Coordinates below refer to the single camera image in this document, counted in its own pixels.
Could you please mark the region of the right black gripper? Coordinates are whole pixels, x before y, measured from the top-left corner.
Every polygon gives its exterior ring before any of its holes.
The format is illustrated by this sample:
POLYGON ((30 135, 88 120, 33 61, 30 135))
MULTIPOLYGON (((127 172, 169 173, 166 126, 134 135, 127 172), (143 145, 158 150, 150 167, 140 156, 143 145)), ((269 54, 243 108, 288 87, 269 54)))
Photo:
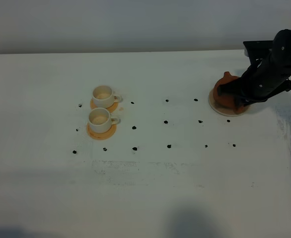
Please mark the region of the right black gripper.
POLYGON ((217 82, 217 95, 232 95, 236 111, 245 111, 251 102, 262 102, 290 90, 291 64, 275 61, 268 54, 257 65, 251 65, 239 78, 223 77, 217 82))

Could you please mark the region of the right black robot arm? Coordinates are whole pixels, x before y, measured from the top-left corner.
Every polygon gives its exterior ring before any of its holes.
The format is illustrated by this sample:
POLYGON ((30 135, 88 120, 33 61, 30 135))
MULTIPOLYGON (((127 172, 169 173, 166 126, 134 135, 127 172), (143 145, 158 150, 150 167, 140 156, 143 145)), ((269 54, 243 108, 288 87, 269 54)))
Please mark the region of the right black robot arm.
POLYGON ((240 76, 225 72, 215 84, 213 100, 238 114, 284 91, 291 91, 291 30, 279 31, 271 41, 245 41, 250 66, 240 76))

